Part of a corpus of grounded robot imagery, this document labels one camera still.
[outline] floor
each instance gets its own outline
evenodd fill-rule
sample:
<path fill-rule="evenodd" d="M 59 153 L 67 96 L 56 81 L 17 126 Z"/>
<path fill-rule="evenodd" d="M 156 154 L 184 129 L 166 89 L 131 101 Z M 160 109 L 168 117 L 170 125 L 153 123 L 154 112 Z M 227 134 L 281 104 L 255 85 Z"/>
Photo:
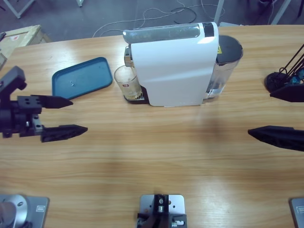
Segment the floor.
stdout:
<path fill-rule="evenodd" d="M 21 9 L 28 0 L 10 0 L 16 9 Z M 185 7 L 200 5 L 200 0 L 179 0 L 184 2 Z M 205 10 L 211 17 L 215 14 L 216 0 L 203 0 L 206 4 Z M 242 25 L 265 25 L 268 24 L 272 13 L 272 7 L 264 12 L 258 5 L 258 0 L 226 0 L 224 4 L 225 13 L 220 21 L 242 24 Z M 272 19 L 279 10 L 283 0 L 278 0 L 274 5 Z M 288 6 L 279 24 L 304 24 L 304 12 L 300 18 L 296 18 L 301 0 L 293 0 Z M 143 12 L 149 8 L 158 8 L 165 12 L 183 7 L 176 0 L 85 0 L 83 7 L 78 7 L 76 0 L 36 0 L 34 4 L 25 12 L 21 19 L 17 19 L 0 0 L 0 32 L 19 29 L 26 26 L 40 24 L 46 34 L 53 41 L 90 38 L 94 32 L 112 22 L 122 20 L 142 19 Z M 201 6 L 191 8 L 197 14 L 195 22 L 212 21 L 206 15 Z M 163 14 L 155 9 L 146 12 L 146 18 L 161 17 Z M 195 15 L 190 10 L 169 15 L 161 19 L 147 20 L 143 27 L 162 26 L 179 23 L 188 23 Z M 105 26 L 96 36 L 119 35 L 121 31 L 108 31 L 109 29 L 134 29 L 141 26 L 143 21 L 122 22 Z"/>

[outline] teal plastic tray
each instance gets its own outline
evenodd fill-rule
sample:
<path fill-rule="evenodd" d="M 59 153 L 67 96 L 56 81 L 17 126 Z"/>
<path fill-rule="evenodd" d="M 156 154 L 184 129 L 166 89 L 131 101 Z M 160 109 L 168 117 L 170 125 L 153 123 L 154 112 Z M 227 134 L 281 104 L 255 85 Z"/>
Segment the teal plastic tray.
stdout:
<path fill-rule="evenodd" d="M 98 57 L 57 71 L 52 76 L 52 94 L 72 99 L 105 88 L 112 81 L 108 62 Z"/>

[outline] table surface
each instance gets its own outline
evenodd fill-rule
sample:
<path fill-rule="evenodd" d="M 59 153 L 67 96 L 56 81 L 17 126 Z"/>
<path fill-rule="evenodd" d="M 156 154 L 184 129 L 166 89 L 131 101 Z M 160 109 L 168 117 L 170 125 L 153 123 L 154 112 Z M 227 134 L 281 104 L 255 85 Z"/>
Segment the table surface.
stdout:
<path fill-rule="evenodd" d="M 288 199 L 304 196 L 304 153 L 247 134 L 265 125 L 304 130 L 301 103 L 269 97 L 263 79 L 303 44 L 304 26 L 219 28 L 244 56 L 220 99 L 200 106 L 127 103 L 115 82 L 43 110 L 48 126 L 78 124 L 85 134 L 59 142 L 1 139 L 0 192 L 47 196 L 47 228 L 134 227 L 142 194 L 182 194 L 189 228 L 293 227 Z M 3 76 L 18 65 L 28 87 L 16 95 L 51 94 L 52 75 L 106 57 L 124 64 L 121 36 L 17 48 Z"/>

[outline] cable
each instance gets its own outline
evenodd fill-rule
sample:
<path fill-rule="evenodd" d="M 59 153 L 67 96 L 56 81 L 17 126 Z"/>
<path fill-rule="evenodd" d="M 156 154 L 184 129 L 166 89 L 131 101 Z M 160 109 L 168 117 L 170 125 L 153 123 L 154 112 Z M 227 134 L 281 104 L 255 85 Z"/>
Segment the cable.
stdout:
<path fill-rule="evenodd" d="M 201 2 L 201 7 L 203 8 L 205 14 L 206 14 L 209 18 L 214 19 L 213 17 L 209 16 L 209 14 L 207 13 L 207 11 L 206 11 L 206 9 L 205 9 L 204 6 L 217 6 L 217 5 L 212 5 L 212 4 L 205 4 L 205 5 L 204 5 L 204 4 L 203 4 L 203 0 L 200 0 L 200 2 Z M 223 8 L 223 14 L 221 14 L 220 17 L 222 17 L 224 14 L 225 14 L 225 9 Z"/>
<path fill-rule="evenodd" d="M 177 2 L 178 2 L 179 4 L 181 4 L 181 5 L 183 5 L 183 7 L 185 7 L 185 5 L 184 5 L 183 3 L 181 3 L 179 0 L 177 0 Z M 213 5 L 213 4 L 204 4 L 203 6 L 216 6 L 216 7 L 217 7 L 217 5 Z M 193 7 L 202 7 L 202 5 L 195 5 L 195 6 L 185 7 L 185 8 L 193 8 Z M 148 12 L 148 11 L 150 11 L 150 10 L 155 10 L 155 9 L 158 10 L 159 12 L 161 12 L 161 13 L 166 14 L 166 15 L 161 16 L 161 17 L 156 17 L 156 18 L 145 18 L 145 13 L 146 13 L 146 12 Z M 105 24 L 105 25 L 103 25 L 102 27 L 100 27 L 99 29 L 97 29 L 97 30 L 95 31 L 95 33 L 93 34 L 92 38 L 95 37 L 95 35 L 97 34 L 97 32 L 99 32 L 101 29 L 103 29 L 104 27 L 106 27 L 106 26 L 108 26 L 108 25 L 113 25 L 113 24 L 122 23 L 122 22 L 136 22 L 136 21 L 141 21 L 141 20 L 143 20 L 143 24 L 142 24 L 140 27 L 136 28 L 136 29 L 140 29 L 140 28 L 145 24 L 145 22 L 146 22 L 147 20 L 154 20 L 154 19 L 160 19 L 160 18 L 168 17 L 168 16 L 171 16 L 171 15 L 173 15 L 173 14 L 182 12 L 182 11 L 184 11 L 184 10 L 185 10 L 185 9 L 182 9 L 182 10 L 177 11 L 177 12 L 164 12 L 164 11 L 158 9 L 158 8 L 146 9 L 146 10 L 143 12 L 143 14 L 142 14 L 142 16 L 143 16 L 142 19 L 122 20 L 122 21 L 116 21 L 116 22 L 112 22 L 112 23 Z M 223 8 L 223 13 L 222 13 L 220 16 L 222 17 L 224 14 L 225 14 L 225 9 Z M 108 32 L 108 31 L 113 31 L 113 30 L 115 30 L 115 31 L 121 31 L 120 29 L 111 29 L 111 30 L 107 30 L 107 31 L 104 31 L 104 32 L 100 35 L 100 37 L 101 37 L 104 33 Z"/>
<path fill-rule="evenodd" d="M 190 9 L 190 8 L 185 8 L 185 7 L 178 7 L 178 8 L 175 8 L 173 10 L 171 10 L 171 12 L 175 11 L 175 10 L 180 10 L 180 9 L 185 9 L 185 10 L 190 10 L 193 14 L 194 14 L 194 19 L 190 22 L 187 22 L 187 24 L 190 24 L 192 22 L 195 21 L 196 17 L 197 17 L 197 14 L 196 12 L 194 12 L 194 10 Z"/>
<path fill-rule="evenodd" d="M 272 0 L 272 12 L 271 12 L 270 17 L 268 19 L 268 23 L 267 23 L 268 25 L 269 25 L 269 22 L 270 22 L 270 19 L 271 19 L 273 13 L 274 13 L 274 7 L 275 7 L 275 0 Z"/>

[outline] yellow label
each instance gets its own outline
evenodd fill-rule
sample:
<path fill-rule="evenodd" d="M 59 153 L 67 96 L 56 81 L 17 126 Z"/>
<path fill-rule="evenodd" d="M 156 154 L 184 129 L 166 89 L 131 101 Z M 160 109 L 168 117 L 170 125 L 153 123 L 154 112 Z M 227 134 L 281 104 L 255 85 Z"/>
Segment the yellow label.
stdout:
<path fill-rule="evenodd" d="M 220 45 L 218 46 L 218 54 L 222 54 L 222 49 L 220 49 Z"/>

